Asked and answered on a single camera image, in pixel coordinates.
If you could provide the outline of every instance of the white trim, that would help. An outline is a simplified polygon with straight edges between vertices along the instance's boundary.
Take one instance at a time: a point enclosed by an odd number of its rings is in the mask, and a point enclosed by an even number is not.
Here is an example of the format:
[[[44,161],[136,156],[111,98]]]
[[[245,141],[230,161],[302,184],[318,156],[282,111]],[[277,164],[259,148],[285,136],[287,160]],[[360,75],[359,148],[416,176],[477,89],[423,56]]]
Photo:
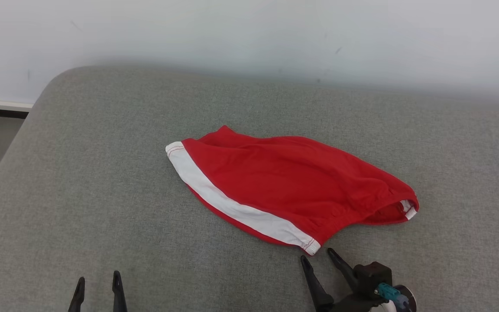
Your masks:
[[[409,200],[402,200],[400,201],[402,203],[402,206],[404,207],[404,212],[405,212],[405,217],[410,220],[411,218],[414,217],[414,215],[417,215],[417,211],[415,209],[415,206],[410,203]]]
[[[16,103],[14,101],[0,101],[0,109],[5,111],[30,112],[34,104]]]
[[[263,235],[299,246],[309,255],[315,254],[321,247],[320,243],[298,229],[292,222],[254,207],[242,205],[227,197],[198,168],[182,142],[169,144],[165,152],[180,178],[218,211]]]

